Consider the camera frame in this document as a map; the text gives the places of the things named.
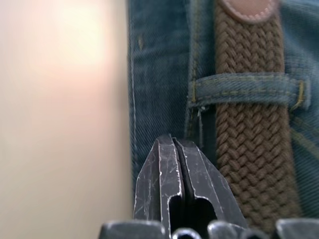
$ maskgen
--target beige wall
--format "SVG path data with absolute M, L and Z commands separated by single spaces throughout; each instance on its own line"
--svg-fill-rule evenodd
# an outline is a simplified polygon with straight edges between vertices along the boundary
M 0 238 L 131 216 L 125 0 L 0 1 Z

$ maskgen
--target denim fabric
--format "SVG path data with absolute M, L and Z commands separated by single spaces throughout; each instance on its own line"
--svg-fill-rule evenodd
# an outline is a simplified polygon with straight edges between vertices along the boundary
M 215 163 L 214 103 L 287 104 L 301 206 L 305 217 L 319 218 L 319 0 L 282 1 L 285 74 L 214 75 L 213 6 L 213 0 L 128 2 L 134 185 L 154 140 L 165 133 L 195 141 Z M 212 79 L 220 82 L 203 87 Z M 195 96 L 211 101 L 196 105 Z

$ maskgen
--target jeans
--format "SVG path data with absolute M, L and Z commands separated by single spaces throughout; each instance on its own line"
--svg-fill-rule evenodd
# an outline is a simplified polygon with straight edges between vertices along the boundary
M 305 217 L 318 218 L 319 1 L 282 2 L 285 73 L 276 74 L 215 74 L 213 6 L 213 0 L 128 1 L 134 185 L 162 134 L 188 137 L 216 164 L 216 103 L 286 104 L 301 207 Z M 202 98 L 196 104 L 193 80 Z

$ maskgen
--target braided belt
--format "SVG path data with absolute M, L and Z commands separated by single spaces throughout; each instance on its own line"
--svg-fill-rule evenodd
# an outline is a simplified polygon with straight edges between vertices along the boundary
M 216 73 L 284 72 L 276 3 L 215 1 Z M 216 124 L 220 172 L 250 226 L 271 232 L 277 219 L 300 216 L 288 108 L 218 104 Z

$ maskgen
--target brown woven belt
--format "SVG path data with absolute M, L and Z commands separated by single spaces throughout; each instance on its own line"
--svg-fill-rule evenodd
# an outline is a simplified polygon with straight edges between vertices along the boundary
M 284 72 L 276 3 L 215 1 L 216 73 Z M 270 233 L 277 219 L 300 216 L 288 108 L 218 104 L 216 124 L 219 169 L 250 226 Z

